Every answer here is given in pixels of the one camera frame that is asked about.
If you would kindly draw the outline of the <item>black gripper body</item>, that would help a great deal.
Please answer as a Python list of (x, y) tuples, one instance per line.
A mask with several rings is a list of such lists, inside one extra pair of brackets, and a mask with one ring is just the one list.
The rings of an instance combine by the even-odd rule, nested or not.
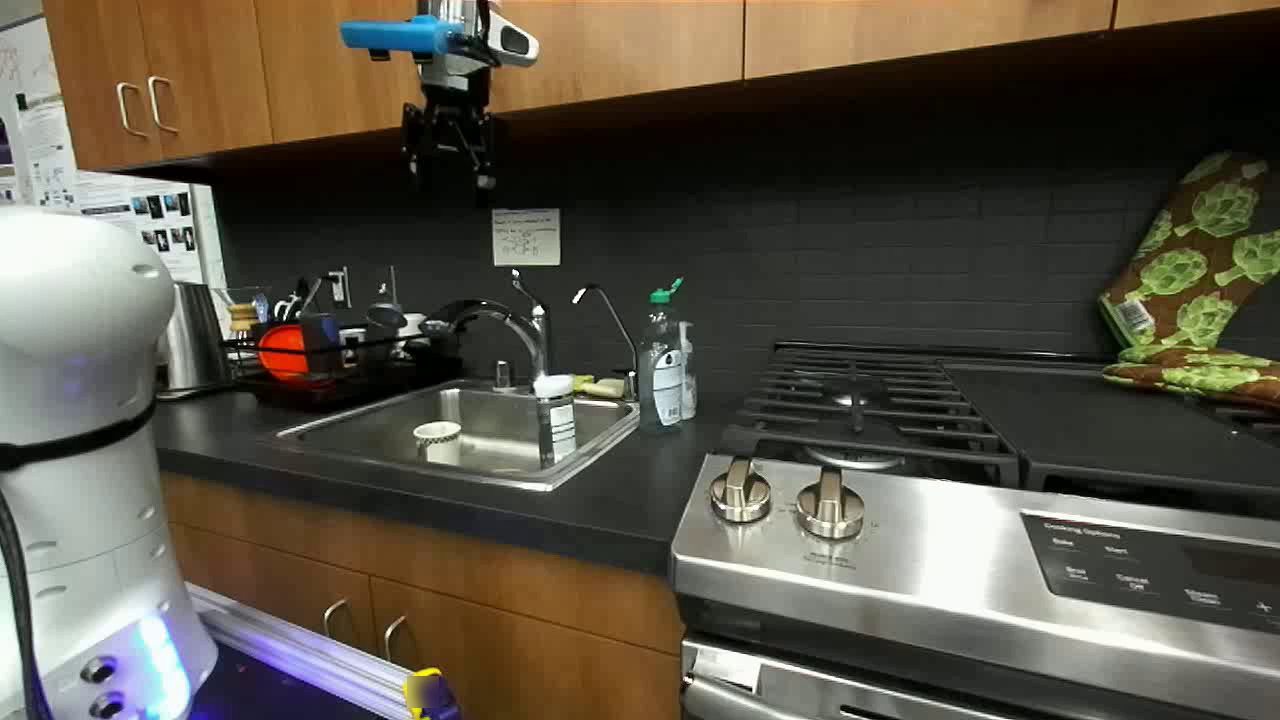
[(477, 90), (429, 88), (421, 105), (401, 111), (401, 131), (401, 151), (415, 180), (429, 180), (440, 160), (460, 157), (477, 190), (496, 186), (489, 111)]

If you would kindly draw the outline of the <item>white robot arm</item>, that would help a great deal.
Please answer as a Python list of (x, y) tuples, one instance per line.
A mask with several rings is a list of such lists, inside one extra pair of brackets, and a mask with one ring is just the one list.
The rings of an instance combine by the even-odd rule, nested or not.
[(465, 720), (394, 668), (193, 584), (168, 538), (156, 344), (128, 226), (0, 207), (4, 720)]

